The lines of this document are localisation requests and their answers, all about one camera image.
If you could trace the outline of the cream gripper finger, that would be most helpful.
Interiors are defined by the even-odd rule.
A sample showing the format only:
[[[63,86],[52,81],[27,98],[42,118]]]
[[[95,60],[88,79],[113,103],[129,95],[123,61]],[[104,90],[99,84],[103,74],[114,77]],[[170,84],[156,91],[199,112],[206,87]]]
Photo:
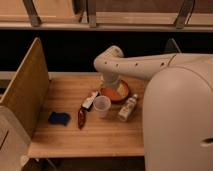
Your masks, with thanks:
[[[119,94],[120,96],[124,96],[124,95],[125,95],[125,88],[124,88],[123,84],[120,84],[120,85],[118,86],[117,92],[118,92],[118,94]]]

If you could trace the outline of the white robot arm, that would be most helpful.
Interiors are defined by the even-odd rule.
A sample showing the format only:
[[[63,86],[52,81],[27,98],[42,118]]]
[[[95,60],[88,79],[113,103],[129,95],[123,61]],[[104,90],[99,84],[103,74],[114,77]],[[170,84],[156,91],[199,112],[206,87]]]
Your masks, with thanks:
[[[126,58],[112,46],[94,67],[108,85],[121,75],[149,81],[142,109],[146,171],[213,171],[213,54]]]

